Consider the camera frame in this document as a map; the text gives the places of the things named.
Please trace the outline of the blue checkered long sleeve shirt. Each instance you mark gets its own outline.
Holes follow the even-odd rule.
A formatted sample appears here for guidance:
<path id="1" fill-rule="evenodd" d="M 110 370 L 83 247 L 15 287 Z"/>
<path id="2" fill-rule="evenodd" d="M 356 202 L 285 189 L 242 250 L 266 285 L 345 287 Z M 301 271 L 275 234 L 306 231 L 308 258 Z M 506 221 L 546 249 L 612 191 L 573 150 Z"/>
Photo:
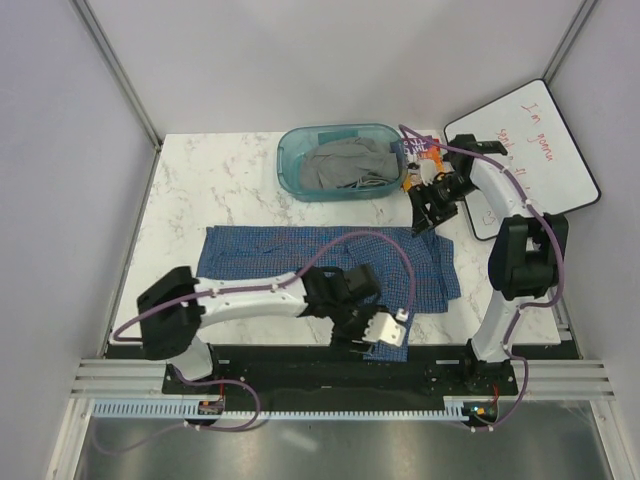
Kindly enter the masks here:
<path id="1" fill-rule="evenodd" d="M 215 226 L 206 230 L 196 275 L 216 280 L 273 277 L 305 266 L 330 241 L 351 232 L 336 227 Z M 461 296 L 454 268 L 454 244 L 430 231 L 414 237 L 408 228 L 377 230 L 398 244 L 409 258 L 416 277 L 416 298 L 407 325 L 416 314 L 448 311 Z M 406 306 L 409 277 L 393 245 L 374 237 L 350 238 L 331 247 L 317 267 L 350 270 L 367 264 L 381 287 L 379 302 L 395 312 Z"/>

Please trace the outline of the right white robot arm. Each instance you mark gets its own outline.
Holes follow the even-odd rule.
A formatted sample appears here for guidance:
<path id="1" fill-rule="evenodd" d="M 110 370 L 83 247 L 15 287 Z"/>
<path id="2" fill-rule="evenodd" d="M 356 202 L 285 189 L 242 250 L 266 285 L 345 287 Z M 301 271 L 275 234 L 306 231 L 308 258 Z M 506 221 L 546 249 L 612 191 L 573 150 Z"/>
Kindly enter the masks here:
<path id="1" fill-rule="evenodd" d="M 493 293 L 484 319 L 469 341 L 473 358 L 458 368 L 467 392 L 483 392 L 494 381 L 490 364 L 511 358 L 511 337 L 527 308 L 550 308 L 562 297 L 564 253 L 569 233 L 562 214 L 540 213 L 512 168 L 496 160 L 506 155 L 499 141 L 479 141 L 471 134 L 441 144 L 403 127 L 408 149 L 419 142 L 444 150 L 450 168 L 408 190 L 412 232 L 433 230 L 458 213 L 458 203 L 481 192 L 500 223 L 488 260 Z"/>

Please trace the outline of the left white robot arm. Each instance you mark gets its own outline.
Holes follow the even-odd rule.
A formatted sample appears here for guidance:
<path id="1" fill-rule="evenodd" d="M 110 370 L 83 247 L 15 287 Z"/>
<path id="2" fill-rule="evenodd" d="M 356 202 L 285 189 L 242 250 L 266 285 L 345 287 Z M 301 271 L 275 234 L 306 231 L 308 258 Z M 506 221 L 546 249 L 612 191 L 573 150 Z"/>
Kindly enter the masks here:
<path id="1" fill-rule="evenodd" d="M 373 302 L 365 303 L 367 298 Z M 210 348 L 197 337 L 211 325 L 276 316 L 286 319 L 328 318 L 332 341 L 366 352 L 382 340 L 388 310 L 376 304 L 380 287 L 373 270 L 312 267 L 305 273 L 221 281 L 192 276 L 188 266 L 176 267 L 137 299 L 143 357 L 165 360 L 180 371 L 198 393 L 219 382 Z"/>

